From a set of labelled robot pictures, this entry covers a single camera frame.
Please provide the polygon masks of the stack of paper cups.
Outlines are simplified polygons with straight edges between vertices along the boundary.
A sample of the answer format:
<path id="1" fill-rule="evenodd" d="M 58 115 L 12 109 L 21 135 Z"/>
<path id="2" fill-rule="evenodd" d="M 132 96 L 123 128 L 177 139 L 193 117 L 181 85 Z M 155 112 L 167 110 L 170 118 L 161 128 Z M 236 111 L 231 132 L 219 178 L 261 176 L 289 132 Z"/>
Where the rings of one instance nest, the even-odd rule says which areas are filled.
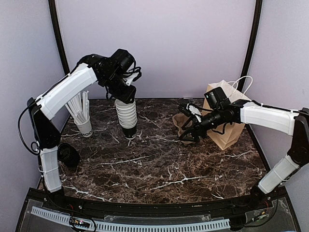
<path id="1" fill-rule="evenodd" d="M 119 124 L 125 137 L 132 140 L 136 137 L 137 132 L 137 109 L 136 102 L 126 104 L 118 99 L 115 100 L 115 107 Z"/>

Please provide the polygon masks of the stack of black lids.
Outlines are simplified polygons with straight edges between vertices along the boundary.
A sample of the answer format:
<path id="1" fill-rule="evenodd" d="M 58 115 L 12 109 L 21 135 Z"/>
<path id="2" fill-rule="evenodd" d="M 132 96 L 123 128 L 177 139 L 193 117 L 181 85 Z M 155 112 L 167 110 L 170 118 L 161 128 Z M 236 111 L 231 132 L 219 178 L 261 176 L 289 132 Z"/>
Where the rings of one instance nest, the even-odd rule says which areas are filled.
<path id="1" fill-rule="evenodd" d="M 77 167 L 80 162 L 80 155 L 77 150 L 68 143 L 60 144 L 57 150 L 57 159 L 67 167 Z"/>

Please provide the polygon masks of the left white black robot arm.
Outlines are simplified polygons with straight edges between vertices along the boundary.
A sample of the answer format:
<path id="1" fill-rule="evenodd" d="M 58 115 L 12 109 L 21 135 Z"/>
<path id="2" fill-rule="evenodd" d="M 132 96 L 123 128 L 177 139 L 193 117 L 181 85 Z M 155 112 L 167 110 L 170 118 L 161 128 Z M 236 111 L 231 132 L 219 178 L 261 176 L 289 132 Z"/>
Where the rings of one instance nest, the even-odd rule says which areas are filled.
<path id="1" fill-rule="evenodd" d="M 118 49 L 111 57 L 90 54 L 82 57 L 75 68 L 60 81 L 37 98 L 27 101 L 25 112 L 29 113 L 37 149 L 28 148 L 40 157 L 41 173 L 47 191 L 52 193 L 49 203 L 58 211 L 68 207 L 68 199 L 59 190 L 62 184 L 58 171 L 58 147 L 60 131 L 52 123 L 59 110 L 82 90 L 98 83 L 123 103 L 135 100 L 136 87 L 132 82 L 141 77 L 141 67 L 134 57 L 124 49 Z"/>

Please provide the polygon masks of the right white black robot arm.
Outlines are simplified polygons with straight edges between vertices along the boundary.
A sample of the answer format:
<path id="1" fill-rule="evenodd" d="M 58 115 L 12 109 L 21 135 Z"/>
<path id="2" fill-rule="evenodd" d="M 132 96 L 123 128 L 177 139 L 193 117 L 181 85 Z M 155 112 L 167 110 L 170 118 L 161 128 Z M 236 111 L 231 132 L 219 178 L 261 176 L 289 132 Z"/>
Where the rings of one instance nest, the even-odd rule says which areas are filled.
<path id="1" fill-rule="evenodd" d="M 188 116 L 182 126 L 181 141 L 199 142 L 206 132 L 220 125 L 238 123 L 253 124 L 283 132 L 292 136 L 291 147 L 282 158 L 259 182 L 251 189 L 246 205 L 256 210 L 265 202 L 265 195 L 272 192 L 280 183 L 286 181 L 301 167 L 309 162 L 309 110 L 282 110 L 254 101 L 237 100 L 224 107 L 215 107 L 202 116 L 200 108 L 194 104 L 180 105 L 180 110 Z"/>

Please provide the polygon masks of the brown pulp cup carrier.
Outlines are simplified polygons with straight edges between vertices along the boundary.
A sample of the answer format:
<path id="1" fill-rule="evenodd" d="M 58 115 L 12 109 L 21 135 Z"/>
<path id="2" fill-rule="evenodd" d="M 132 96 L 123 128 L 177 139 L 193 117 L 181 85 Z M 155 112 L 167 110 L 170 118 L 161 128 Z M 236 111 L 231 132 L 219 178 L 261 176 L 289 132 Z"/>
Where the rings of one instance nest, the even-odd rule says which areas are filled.
<path id="1" fill-rule="evenodd" d="M 182 126 L 185 124 L 185 122 L 188 119 L 189 119 L 189 117 L 187 117 L 183 113 L 176 114 L 172 117 L 173 124 L 178 129 L 178 132 L 177 132 L 178 137 L 180 137 L 181 134 L 184 132 L 184 130 L 182 129 Z M 195 144 L 195 142 L 192 142 L 192 141 L 182 141 L 182 140 L 180 140 L 180 142 L 182 142 L 184 145 Z"/>

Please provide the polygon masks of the brown paper bag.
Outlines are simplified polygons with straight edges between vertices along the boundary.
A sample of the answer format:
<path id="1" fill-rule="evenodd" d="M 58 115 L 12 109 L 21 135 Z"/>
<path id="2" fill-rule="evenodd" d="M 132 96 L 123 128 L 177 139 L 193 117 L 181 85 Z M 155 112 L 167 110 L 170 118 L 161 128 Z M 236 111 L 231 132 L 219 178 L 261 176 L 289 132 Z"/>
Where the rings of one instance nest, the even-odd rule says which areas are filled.
<path id="1" fill-rule="evenodd" d="M 245 78 L 250 79 L 250 84 L 248 85 L 247 89 L 244 91 L 244 93 L 237 90 L 237 87 L 240 85 L 240 80 L 244 80 Z M 225 81 L 222 80 L 218 83 L 211 83 L 208 84 L 206 92 L 213 90 L 216 87 L 221 87 L 226 94 L 226 96 L 229 98 L 231 102 L 234 102 L 238 99 L 244 99 L 249 100 L 250 99 L 245 95 L 245 93 L 248 91 L 248 89 L 251 87 L 253 83 L 253 78 L 251 76 L 243 76 L 239 78 L 236 81 Z M 225 150 L 235 144 L 244 128 L 245 124 L 238 124 L 238 123 L 228 123 L 225 126 L 225 132 L 224 134 L 216 133 L 212 130 L 207 131 L 207 135 L 222 149 Z"/>

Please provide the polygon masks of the white cup holding straws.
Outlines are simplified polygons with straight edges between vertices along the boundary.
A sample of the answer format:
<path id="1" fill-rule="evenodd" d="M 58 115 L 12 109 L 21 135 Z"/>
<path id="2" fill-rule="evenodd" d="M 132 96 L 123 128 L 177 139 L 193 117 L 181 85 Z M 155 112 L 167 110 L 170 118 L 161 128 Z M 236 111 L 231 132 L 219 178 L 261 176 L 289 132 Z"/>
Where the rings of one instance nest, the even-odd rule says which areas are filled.
<path id="1" fill-rule="evenodd" d="M 87 138 L 93 134 L 90 119 L 84 121 L 83 123 L 78 123 L 76 120 L 74 120 L 74 124 L 77 126 L 79 132 L 82 134 L 83 137 Z"/>

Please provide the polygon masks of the left black frame post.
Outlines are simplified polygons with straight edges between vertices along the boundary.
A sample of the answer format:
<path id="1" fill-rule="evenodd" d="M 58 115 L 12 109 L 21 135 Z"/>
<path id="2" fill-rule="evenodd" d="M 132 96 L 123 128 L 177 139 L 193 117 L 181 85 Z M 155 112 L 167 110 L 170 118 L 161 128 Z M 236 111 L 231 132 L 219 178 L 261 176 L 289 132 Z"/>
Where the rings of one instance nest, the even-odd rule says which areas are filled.
<path id="1" fill-rule="evenodd" d="M 67 61 L 67 56 L 66 56 L 66 52 L 65 52 L 65 48 L 64 48 L 64 44 L 62 40 L 61 29 L 60 29 L 57 9 L 56 9 L 56 1 L 48 0 L 48 5 L 49 5 L 50 17 L 52 21 L 54 36 L 56 40 L 56 45 L 57 45 L 61 65 L 62 65 L 64 73 L 68 74 L 70 72 L 70 68 L 69 68 L 69 64 Z"/>

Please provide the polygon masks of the black frame post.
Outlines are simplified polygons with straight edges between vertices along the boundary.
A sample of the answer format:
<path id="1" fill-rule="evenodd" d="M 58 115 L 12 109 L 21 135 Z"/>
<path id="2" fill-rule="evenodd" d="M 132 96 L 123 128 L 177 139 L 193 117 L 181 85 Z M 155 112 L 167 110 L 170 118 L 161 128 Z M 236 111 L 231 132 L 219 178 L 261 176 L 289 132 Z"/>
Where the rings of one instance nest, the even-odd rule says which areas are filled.
<path id="1" fill-rule="evenodd" d="M 54 36 L 56 40 L 56 45 L 57 45 L 61 65 L 62 65 L 64 73 L 68 74 L 70 72 L 70 68 L 69 68 L 69 64 L 67 61 L 67 56 L 66 56 L 66 52 L 65 52 L 65 48 L 64 48 L 64 44 L 62 40 L 61 29 L 60 29 L 57 9 L 56 9 L 56 1 L 48 0 L 48 5 L 49 5 L 50 17 L 52 21 Z"/>
<path id="2" fill-rule="evenodd" d="M 253 50 L 255 46 L 255 41 L 258 33 L 258 28 L 259 28 L 259 23 L 260 23 L 260 17 L 261 17 L 261 12 L 262 12 L 262 5 L 263 5 L 263 0 L 256 0 L 255 1 L 255 8 L 254 8 L 254 14 L 253 14 L 253 23 L 252 23 L 252 28 L 251 28 L 251 33 L 249 37 L 249 42 L 248 42 L 248 47 L 247 47 L 247 52 L 246 56 L 244 59 L 244 64 L 243 68 L 241 71 L 241 77 L 247 75 L 249 66 L 253 57 Z"/>

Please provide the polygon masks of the black curved front rail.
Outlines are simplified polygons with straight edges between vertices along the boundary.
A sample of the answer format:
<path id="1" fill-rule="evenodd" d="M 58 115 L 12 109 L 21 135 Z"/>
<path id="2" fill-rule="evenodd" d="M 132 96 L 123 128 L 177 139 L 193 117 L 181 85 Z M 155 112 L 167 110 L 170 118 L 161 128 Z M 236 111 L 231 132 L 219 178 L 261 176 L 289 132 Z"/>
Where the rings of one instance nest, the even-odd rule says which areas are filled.
<path id="1" fill-rule="evenodd" d="M 110 203 L 74 198 L 61 193 L 47 194 L 43 190 L 29 188 L 26 199 L 37 200 L 43 206 L 51 209 L 73 211 L 75 215 L 85 214 L 92 218 L 112 216 L 133 217 L 164 217 L 164 216 L 195 216 L 210 214 L 211 216 L 240 217 L 246 212 L 255 209 L 266 208 L 269 212 L 275 205 L 277 197 L 283 197 L 286 191 L 284 187 L 276 189 L 254 204 L 250 202 L 250 195 L 230 198 L 225 200 L 206 201 L 199 203 L 176 203 L 176 204 L 132 204 Z"/>

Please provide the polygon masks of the right black frame post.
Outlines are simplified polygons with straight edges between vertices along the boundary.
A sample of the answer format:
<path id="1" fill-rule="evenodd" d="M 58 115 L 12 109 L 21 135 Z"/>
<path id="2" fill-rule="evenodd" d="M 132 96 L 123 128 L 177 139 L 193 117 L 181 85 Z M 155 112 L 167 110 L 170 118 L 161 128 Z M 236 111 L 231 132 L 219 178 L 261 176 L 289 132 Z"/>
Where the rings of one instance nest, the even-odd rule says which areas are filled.
<path id="1" fill-rule="evenodd" d="M 256 0 L 255 1 L 255 8 L 254 8 L 254 14 L 253 14 L 253 23 L 252 23 L 252 28 L 251 28 L 251 33 L 249 37 L 249 42 L 248 42 L 248 47 L 247 47 L 247 52 L 246 56 L 244 59 L 244 64 L 243 68 L 241 71 L 241 77 L 247 75 L 249 66 L 253 57 L 253 50 L 255 46 L 255 41 L 258 33 L 258 28 L 259 28 L 259 23 L 260 23 L 260 17 L 261 17 L 261 12 L 262 12 L 262 5 L 263 5 L 263 0 Z"/>

